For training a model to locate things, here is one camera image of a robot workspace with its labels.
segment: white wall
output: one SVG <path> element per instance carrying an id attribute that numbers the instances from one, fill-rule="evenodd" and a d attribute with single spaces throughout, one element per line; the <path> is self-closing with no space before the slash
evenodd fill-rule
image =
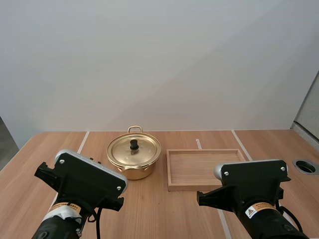
<path id="1" fill-rule="evenodd" d="M 317 0 L 3 0 L 0 116 L 43 130 L 289 128 Z"/>

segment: screw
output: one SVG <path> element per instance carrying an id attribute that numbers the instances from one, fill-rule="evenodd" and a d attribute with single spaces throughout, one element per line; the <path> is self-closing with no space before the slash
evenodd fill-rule
<path id="1" fill-rule="evenodd" d="M 81 229 L 77 228 L 75 231 L 76 231 L 76 234 L 78 235 L 78 237 L 82 236 Z"/>
<path id="2" fill-rule="evenodd" d="M 284 225 L 284 229 L 286 229 L 289 232 L 292 232 L 294 229 L 292 227 L 290 227 L 289 225 L 285 224 Z"/>

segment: pot handle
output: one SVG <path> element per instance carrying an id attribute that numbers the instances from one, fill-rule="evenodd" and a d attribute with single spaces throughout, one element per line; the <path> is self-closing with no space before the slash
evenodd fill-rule
<path id="1" fill-rule="evenodd" d="M 118 168 L 118 170 L 122 173 L 129 169 L 143 170 L 141 166 L 124 166 L 123 168 Z"/>
<path id="2" fill-rule="evenodd" d="M 143 133 L 142 127 L 137 126 L 137 125 L 129 127 L 129 129 L 128 129 L 128 133 L 129 133 L 129 132 L 131 131 L 131 129 L 133 129 L 133 128 L 139 128 L 139 129 L 140 129 L 140 131 L 141 131 L 141 133 Z"/>

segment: wooden table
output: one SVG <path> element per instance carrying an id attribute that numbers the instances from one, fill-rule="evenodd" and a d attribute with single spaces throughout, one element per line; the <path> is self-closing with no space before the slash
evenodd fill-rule
<path id="1" fill-rule="evenodd" d="M 104 239 L 248 239 L 249 235 L 233 213 L 224 212 L 226 233 L 220 213 L 199 207 L 196 192 L 168 192 L 166 149 L 238 148 L 246 160 L 283 159 L 289 167 L 290 182 L 283 206 L 299 219 L 304 232 L 319 238 L 319 175 L 299 172 L 294 159 L 319 163 L 319 153 L 292 130 L 150 132 L 162 145 L 155 171 L 147 178 L 129 181 L 119 212 L 103 210 L 101 238 Z M 0 238 L 31 238 L 56 195 L 48 185 L 34 177 L 37 167 L 47 162 L 53 167 L 56 153 L 64 148 L 78 151 L 86 132 L 46 132 L 33 137 L 0 172 Z M 108 144 L 123 132 L 90 132 L 81 154 L 112 167 L 107 159 Z M 95 223 L 87 223 L 83 239 L 96 238 Z"/>

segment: pot lid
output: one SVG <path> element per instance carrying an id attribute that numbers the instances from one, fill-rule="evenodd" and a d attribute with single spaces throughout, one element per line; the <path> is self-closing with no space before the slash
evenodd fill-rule
<path id="1" fill-rule="evenodd" d="M 130 132 L 139 128 L 141 132 Z M 143 133 L 139 126 L 132 126 L 128 133 L 115 138 L 108 147 L 108 158 L 119 167 L 148 166 L 160 156 L 161 146 L 152 135 Z"/>

